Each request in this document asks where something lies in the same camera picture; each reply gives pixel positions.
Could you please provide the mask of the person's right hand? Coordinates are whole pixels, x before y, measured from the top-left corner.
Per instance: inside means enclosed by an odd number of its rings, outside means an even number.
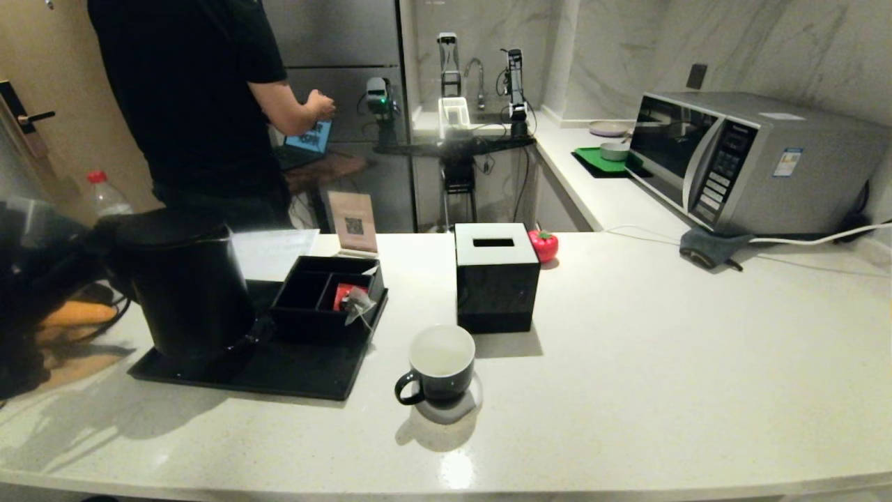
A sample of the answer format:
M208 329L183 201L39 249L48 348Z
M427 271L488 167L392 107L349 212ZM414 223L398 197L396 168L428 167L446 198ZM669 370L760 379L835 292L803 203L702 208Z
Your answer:
M318 89L313 89L309 93L304 108L313 121L330 121L337 113L334 100Z

